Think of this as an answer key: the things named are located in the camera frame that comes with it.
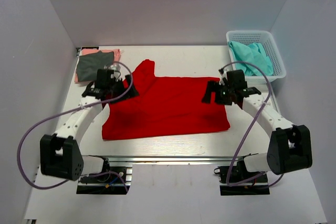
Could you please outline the red t-shirt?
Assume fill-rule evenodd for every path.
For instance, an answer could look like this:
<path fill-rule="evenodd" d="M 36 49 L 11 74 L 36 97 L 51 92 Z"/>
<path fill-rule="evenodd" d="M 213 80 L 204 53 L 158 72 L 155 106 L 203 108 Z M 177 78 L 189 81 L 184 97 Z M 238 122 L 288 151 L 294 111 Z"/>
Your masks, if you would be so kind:
<path fill-rule="evenodd" d="M 214 77 L 157 77 L 155 63 L 142 61 L 133 71 L 138 96 L 110 104 L 102 126 L 105 141 L 227 131 L 226 109 L 203 103 Z"/>

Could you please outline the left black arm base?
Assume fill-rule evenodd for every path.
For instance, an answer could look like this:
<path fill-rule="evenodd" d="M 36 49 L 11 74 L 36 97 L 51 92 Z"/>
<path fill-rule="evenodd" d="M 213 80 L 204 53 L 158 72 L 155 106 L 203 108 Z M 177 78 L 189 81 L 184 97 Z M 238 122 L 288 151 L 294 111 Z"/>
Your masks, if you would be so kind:
<path fill-rule="evenodd" d="M 99 176 L 83 175 L 77 184 L 77 195 L 126 195 L 131 186 L 132 165 L 104 157 Z"/>

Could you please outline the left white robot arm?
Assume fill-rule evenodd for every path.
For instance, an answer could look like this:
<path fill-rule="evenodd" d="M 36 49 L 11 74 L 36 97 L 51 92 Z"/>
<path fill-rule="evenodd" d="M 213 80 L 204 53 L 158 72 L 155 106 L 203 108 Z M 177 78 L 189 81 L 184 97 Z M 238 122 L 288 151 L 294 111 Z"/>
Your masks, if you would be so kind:
<path fill-rule="evenodd" d="M 114 104 L 138 95 L 133 76 L 121 77 L 121 63 L 98 69 L 96 79 L 83 91 L 77 108 L 68 120 L 52 135 L 40 140 L 40 169 L 43 175 L 78 180 L 81 176 L 93 175 L 98 181 L 110 178 L 111 168 L 105 158 L 97 155 L 82 155 L 79 144 L 94 119 L 106 104 Z"/>

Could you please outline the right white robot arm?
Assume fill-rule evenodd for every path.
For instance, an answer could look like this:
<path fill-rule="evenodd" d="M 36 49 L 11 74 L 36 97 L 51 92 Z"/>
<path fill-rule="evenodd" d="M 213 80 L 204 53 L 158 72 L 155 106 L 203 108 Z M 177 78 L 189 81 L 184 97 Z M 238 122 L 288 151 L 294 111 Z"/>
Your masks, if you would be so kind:
<path fill-rule="evenodd" d="M 219 105 L 238 105 L 254 118 L 270 138 L 266 153 L 243 157 L 238 177 L 247 182 L 256 172 L 282 175 L 310 168 L 313 163 L 311 135 L 305 125 L 294 125 L 283 118 L 255 87 L 249 87 L 241 70 L 220 71 L 219 81 L 209 81 L 203 103 L 215 97 Z"/>

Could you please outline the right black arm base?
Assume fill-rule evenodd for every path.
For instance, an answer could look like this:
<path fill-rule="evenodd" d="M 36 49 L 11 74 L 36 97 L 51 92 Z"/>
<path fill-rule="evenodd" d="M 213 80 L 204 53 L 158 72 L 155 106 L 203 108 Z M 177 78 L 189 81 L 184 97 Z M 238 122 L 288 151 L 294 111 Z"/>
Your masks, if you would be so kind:
<path fill-rule="evenodd" d="M 269 195 L 268 178 L 265 173 L 248 172 L 242 159 L 235 162 L 229 178 L 229 184 L 226 178 L 229 172 L 229 165 L 217 166 L 214 174 L 219 178 L 219 190 L 221 196 L 256 196 Z"/>

